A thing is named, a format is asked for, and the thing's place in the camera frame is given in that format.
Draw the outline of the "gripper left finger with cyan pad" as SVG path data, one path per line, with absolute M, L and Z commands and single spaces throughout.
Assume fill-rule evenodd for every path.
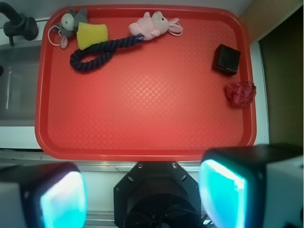
M 2 166 L 2 228 L 82 228 L 87 214 L 84 175 L 71 162 Z

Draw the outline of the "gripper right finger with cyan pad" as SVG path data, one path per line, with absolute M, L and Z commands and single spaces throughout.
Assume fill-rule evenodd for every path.
M 301 228 L 304 149 L 279 143 L 212 148 L 199 167 L 204 211 L 217 228 Z

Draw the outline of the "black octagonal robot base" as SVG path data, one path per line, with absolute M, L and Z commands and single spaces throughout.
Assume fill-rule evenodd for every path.
M 114 186 L 119 228 L 206 228 L 198 182 L 173 161 L 140 161 Z

